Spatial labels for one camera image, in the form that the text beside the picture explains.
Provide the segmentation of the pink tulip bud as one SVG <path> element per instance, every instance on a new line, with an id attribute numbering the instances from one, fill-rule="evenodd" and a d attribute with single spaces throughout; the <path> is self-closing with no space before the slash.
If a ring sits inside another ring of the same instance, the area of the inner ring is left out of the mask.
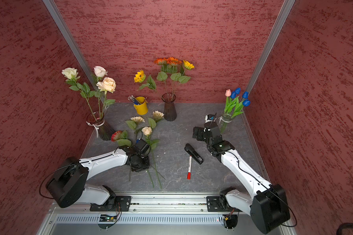
<path id="1" fill-rule="evenodd" d="M 225 96 L 226 96 L 226 105 L 225 105 L 224 113 L 226 113 L 229 108 L 230 98 L 231 98 L 231 90 L 230 89 L 226 90 Z"/>

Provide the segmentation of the blue tulip flower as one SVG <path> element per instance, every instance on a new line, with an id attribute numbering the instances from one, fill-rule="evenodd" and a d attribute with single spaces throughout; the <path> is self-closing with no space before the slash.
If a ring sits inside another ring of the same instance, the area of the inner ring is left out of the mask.
<path id="1" fill-rule="evenodd" d="M 233 101 L 232 98 L 230 98 L 229 108 L 225 114 L 230 114 L 232 112 L 232 110 L 234 108 L 234 103 L 235 103 L 235 101 Z"/>
<path id="2" fill-rule="evenodd" d="M 248 97 L 249 97 L 249 92 L 244 92 L 242 95 L 242 100 L 240 101 L 237 107 L 238 112 L 240 112 L 244 107 L 248 107 L 251 104 Z"/>
<path id="3" fill-rule="evenodd" d="M 235 101 L 234 103 L 234 112 L 237 112 L 237 107 L 239 105 L 239 96 L 240 96 L 240 93 L 241 93 L 241 88 L 237 88 L 234 92 L 232 92 L 231 94 L 231 98 L 233 101 Z"/>
<path id="4" fill-rule="evenodd" d="M 244 107 L 248 107 L 250 104 L 251 104 L 251 102 L 248 99 L 243 100 L 242 102 L 237 104 L 235 106 L 233 114 L 231 115 L 231 118 L 235 118 L 236 116 L 242 114 L 243 113 L 243 108 Z"/>

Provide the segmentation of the yellow sunflower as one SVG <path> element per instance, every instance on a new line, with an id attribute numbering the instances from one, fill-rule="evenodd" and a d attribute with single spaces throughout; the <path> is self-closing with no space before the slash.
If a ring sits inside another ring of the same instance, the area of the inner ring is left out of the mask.
<path id="1" fill-rule="evenodd" d="M 183 60 L 183 63 L 182 63 L 181 69 L 180 69 L 181 77 L 178 78 L 178 82 L 180 84 L 187 83 L 191 79 L 191 77 L 187 76 L 186 73 L 187 73 L 187 71 L 190 71 L 194 68 L 195 68 L 195 66 L 192 63 L 190 63 L 187 60 Z"/>
<path id="2" fill-rule="evenodd" d="M 156 82 L 154 81 L 151 75 L 149 76 L 145 75 L 143 70 L 140 70 L 136 73 L 134 77 L 134 82 L 140 85 L 138 90 L 143 90 L 145 88 L 148 88 L 156 92 L 156 89 L 157 89 Z"/>

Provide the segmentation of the orange gerbera flower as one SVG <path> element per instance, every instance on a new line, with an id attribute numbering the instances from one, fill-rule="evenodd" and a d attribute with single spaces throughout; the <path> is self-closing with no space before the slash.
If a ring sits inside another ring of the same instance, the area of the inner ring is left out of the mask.
<path id="1" fill-rule="evenodd" d="M 179 65 L 181 65 L 181 61 L 174 57 L 164 58 L 162 62 L 163 62 L 163 66 L 166 67 L 164 69 L 164 72 L 169 74 L 177 73 L 178 67 Z"/>
<path id="2" fill-rule="evenodd" d="M 157 80 L 162 81 L 164 83 L 166 93 L 168 93 L 168 87 L 167 87 L 167 82 L 166 82 L 168 75 L 167 75 L 166 71 L 167 71 L 167 65 L 169 63 L 169 59 L 168 58 L 157 58 L 154 61 L 154 63 L 156 65 L 160 66 L 160 72 L 157 75 Z"/>

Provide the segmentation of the pale pink rose flower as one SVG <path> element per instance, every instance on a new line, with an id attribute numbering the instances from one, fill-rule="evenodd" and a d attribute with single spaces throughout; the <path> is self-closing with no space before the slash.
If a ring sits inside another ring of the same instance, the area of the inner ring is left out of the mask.
<path id="1" fill-rule="evenodd" d="M 104 93 L 104 102 L 103 102 L 103 110 L 106 111 L 109 106 L 115 103 L 115 99 L 108 99 L 107 93 L 114 93 L 116 89 L 116 82 L 113 78 L 105 77 L 102 81 L 98 81 L 96 86 L 100 90 L 100 92 Z"/>

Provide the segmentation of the white rose flower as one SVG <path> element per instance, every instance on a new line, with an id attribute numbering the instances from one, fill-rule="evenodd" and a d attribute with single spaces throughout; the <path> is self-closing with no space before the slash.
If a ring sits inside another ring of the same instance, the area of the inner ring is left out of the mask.
<path id="1" fill-rule="evenodd" d="M 65 68 L 61 71 L 62 75 L 66 78 L 65 83 L 69 85 L 69 89 L 72 91 L 78 91 L 82 98 L 84 98 L 88 104 L 90 112 L 93 114 L 93 109 L 90 105 L 89 99 L 95 95 L 89 85 L 84 82 L 81 84 L 78 80 L 80 75 L 76 68 Z"/>

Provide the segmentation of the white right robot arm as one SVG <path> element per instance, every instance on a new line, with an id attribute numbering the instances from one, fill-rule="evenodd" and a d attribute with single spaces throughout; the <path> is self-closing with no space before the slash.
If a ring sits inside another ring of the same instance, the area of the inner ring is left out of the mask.
<path id="1" fill-rule="evenodd" d="M 290 208 L 283 187 L 273 185 L 257 174 L 234 146 L 222 138 L 215 121 L 206 121 L 204 127 L 194 127 L 192 137 L 205 142 L 209 153 L 225 165 L 247 190 L 247 194 L 236 189 L 222 191 L 223 207 L 238 209 L 249 215 L 263 234 L 290 219 Z"/>

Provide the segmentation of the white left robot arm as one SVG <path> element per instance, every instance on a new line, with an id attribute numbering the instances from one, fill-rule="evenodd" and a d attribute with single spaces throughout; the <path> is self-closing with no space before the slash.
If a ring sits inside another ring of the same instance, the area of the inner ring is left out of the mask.
<path id="1" fill-rule="evenodd" d="M 134 146 L 119 146 L 114 151 L 86 159 L 67 158 L 57 169 L 46 189 L 59 207 L 66 208 L 73 204 L 90 204 L 91 211 L 122 210 L 115 192 L 108 186 L 93 186 L 87 181 L 109 169 L 128 165 L 131 171 L 149 169 L 148 154 L 151 146 L 143 139 Z"/>

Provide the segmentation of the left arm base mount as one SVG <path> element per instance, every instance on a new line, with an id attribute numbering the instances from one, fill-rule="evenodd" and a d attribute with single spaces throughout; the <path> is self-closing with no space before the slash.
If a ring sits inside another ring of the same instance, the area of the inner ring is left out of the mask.
<path id="1" fill-rule="evenodd" d="M 129 207 L 131 205 L 131 196 L 116 196 L 116 197 L 112 197 L 110 196 L 108 198 L 108 200 L 103 203 L 102 205 L 98 205 L 98 204 L 91 204 L 90 206 L 90 211 L 94 211 L 94 212 L 100 212 L 100 211 L 104 211 L 104 212 L 128 212 L 129 211 Z"/>

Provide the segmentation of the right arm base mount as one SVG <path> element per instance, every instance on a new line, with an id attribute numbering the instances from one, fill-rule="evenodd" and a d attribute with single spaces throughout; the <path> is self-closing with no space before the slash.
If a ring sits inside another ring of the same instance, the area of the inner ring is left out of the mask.
<path id="1" fill-rule="evenodd" d="M 219 196 L 207 196 L 206 200 L 208 212 L 227 212 Z"/>

